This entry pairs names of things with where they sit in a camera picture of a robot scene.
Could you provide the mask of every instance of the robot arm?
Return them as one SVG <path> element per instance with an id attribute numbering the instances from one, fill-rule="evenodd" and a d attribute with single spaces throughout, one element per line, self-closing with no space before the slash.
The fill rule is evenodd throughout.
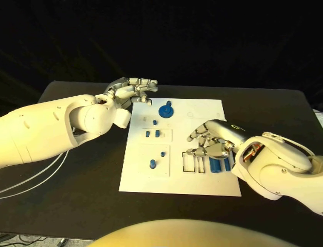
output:
<path id="1" fill-rule="evenodd" d="M 127 128 L 132 102 L 152 104 L 146 91 L 158 81 L 122 78 L 100 95 L 80 95 L 29 105 L 0 118 L 0 168 L 48 159 L 103 135 Z"/>
<path id="2" fill-rule="evenodd" d="M 197 137 L 200 148 L 189 149 L 188 154 L 223 159 L 234 151 L 233 173 L 257 193 L 272 200 L 290 196 L 323 215 L 323 156 L 315 156 L 305 146 L 269 132 L 249 138 L 241 127 L 217 119 L 192 132 L 188 141 Z"/>

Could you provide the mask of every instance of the white board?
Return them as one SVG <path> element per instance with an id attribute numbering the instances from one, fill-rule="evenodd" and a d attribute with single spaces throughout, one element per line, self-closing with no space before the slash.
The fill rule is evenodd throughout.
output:
<path id="1" fill-rule="evenodd" d="M 158 111 L 168 100 L 175 114 L 162 118 Z M 184 155 L 189 148 L 198 147 L 198 140 L 187 141 L 189 134 L 211 119 L 225 120 L 221 100 L 153 98 L 153 106 L 133 105 L 120 191 L 241 196 L 238 178 L 225 171 L 224 162 L 223 172 L 211 173 L 208 157 Z M 155 169 L 150 160 L 156 160 Z"/>

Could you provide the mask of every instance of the robotic hand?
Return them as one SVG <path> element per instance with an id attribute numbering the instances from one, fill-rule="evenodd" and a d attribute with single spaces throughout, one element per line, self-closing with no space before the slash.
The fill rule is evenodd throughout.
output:
<path id="1" fill-rule="evenodd" d="M 78 95 L 10 112 L 0 118 L 0 168 L 57 156 L 103 135 L 113 124 L 127 128 L 126 108 L 133 102 L 152 105 L 146 91 L 156 92 L 156 85 L 156 80 L 120 78 L 104 94 Z"/>
<path id="2" fill-rule="evenodd" d="M 273 133 L 250 137 L 241 127 L 218 119 L 198 127 L 188 141 L 197 137 L 200 148 L 189 149 L 189 155 L 224 159 L 234 151 L 233 173 L 257 193 L 272 200 L 290 196 L 323 215 L 323 156 Z"/>

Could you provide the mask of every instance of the dark table surface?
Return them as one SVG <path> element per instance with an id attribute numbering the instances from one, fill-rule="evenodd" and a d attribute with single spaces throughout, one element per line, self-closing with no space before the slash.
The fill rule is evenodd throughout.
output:
<path id="1" fill-rule="evenodd" d="M 97 95 L 106 86 L 52 82 L 41 102 Z M 251 133 L 272 131 L 286 136 L 323 155 L 323 129 L 299 91 L 161 85 L 159 92 L 149 96 L 221 99 L 230 122 Z M 0 200 L 0 233 L 97 239 L 140 222 L 198 219 L 238 225 L 301 246 L 323 246 L 323 216 L 293 198 L 266 199 L 243 180 L 241 197 L 120 192 L 127 134 L 129 129 L 113 126 L 104 136 L 71 150 L 61 170 L 45 184 Z M 51 161 L 2 169 L 0 189 L 29 178 Z M 36 185 L 55 168 L 2 196 Z"/>

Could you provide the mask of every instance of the floor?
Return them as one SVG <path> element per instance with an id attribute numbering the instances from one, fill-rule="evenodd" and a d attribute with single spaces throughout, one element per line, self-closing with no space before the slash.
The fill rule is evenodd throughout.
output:
<path id="1" fill-rule="evenodd" d="M 28 236 L 21 236 L 22 239 L 25 241 L 35 241 L 39 237 L 28 237 Z M 45 241 L 42 242 L 36 242 L 34 243 L 31 246 L 32 247 L 48 247 L 48 246 L 58 246 L 58 243 L 62 239 L 61 238 L 48 238 Z M 6 245 L 9 243 L 19 243 L 22 242 L 22 240 L 19 239 L 19 236 L 16 236 L 15 238 L 12 238 L 10 240 L 5 241 L 3 243 L 0 243 L 0 245 Z M 91 244 L 90 241 L 85 240 L 70 240 L 65 247 L 85 247 Z M 21 244 L 18 245 L 10 245 L 12 247 L 19 247 L 23 246 Z"/>

